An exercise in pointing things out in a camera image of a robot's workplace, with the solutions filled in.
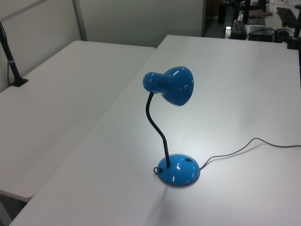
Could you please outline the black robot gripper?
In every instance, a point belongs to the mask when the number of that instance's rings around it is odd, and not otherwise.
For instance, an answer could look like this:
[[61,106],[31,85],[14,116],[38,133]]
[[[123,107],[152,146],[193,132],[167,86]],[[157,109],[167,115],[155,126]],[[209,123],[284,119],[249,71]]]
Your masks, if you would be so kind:
[[223,28],[221,37],[231,37],[232,27],[235,14],[235,2],[234,1],[220,1],[218,4],[218,24],[227,25]]

